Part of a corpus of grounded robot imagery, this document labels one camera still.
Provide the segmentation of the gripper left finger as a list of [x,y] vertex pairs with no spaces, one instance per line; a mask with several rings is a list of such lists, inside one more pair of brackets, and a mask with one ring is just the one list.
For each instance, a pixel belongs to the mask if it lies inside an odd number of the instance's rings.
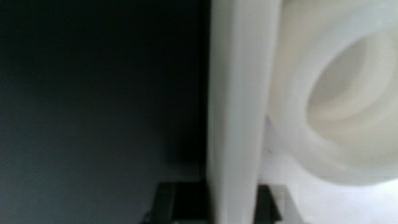
[[140,224],[210,224],[204,182],[162,182]]

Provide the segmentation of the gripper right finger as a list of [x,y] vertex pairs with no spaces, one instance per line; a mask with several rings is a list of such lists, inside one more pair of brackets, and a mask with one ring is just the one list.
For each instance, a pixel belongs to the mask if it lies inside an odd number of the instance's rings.
[[270,187],[258,187],[254,224],[275,224],[282,220]]

